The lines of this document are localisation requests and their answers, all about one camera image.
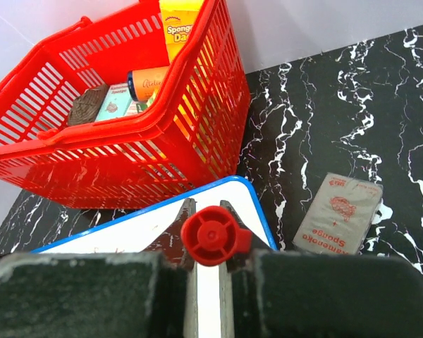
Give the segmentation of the red capped whiteboard marker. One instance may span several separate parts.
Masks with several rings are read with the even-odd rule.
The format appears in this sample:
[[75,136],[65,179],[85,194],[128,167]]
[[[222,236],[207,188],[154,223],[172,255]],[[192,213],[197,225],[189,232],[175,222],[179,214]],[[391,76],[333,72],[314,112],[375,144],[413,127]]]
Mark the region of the red capped whiteboard marker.
[[252,232],[241,228],[223,206],[208,206],[183,223],[180,238],[196,262],[211,267],[230,260],[236,254],[248,254]]

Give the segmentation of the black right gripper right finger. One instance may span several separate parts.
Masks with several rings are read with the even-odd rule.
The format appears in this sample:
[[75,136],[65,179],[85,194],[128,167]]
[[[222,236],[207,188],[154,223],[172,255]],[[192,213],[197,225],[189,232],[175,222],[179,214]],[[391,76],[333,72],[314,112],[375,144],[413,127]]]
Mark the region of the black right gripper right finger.
[[237,253],[219,266],[223,283],[220,295],[223,299],[222,318],[228,321],[226,327],[234,337],[270,337],[262,301],[262,270],[257,255],[272,248],[242,221],[229,201],[220,201],[220,206],[231,212],[241,228],[252,232],[250,252]]

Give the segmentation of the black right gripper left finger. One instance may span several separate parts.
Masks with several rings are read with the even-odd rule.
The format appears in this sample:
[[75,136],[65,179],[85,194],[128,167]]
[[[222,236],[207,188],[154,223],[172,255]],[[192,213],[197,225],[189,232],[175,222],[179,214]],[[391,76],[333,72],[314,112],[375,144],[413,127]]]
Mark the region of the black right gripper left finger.
[[188,282],[194,261],[180,238],[180,231],[195,212],[195,200],[184,199],[173,222],[145,249],[163,253],[152,303],[154,313],[149,321],[150,337],[184,336]]

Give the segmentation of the white whiteboard blue frame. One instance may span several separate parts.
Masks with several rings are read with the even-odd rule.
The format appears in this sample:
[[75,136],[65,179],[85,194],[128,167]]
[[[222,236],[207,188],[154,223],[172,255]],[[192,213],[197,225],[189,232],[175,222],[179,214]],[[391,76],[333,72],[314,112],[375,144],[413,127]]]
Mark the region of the white whiteboard blue frame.
[[160,251],[188,272],[184,337],[234,337],[231,270],[275,249],[253,186],[230,176],[44,245],[37,253]]

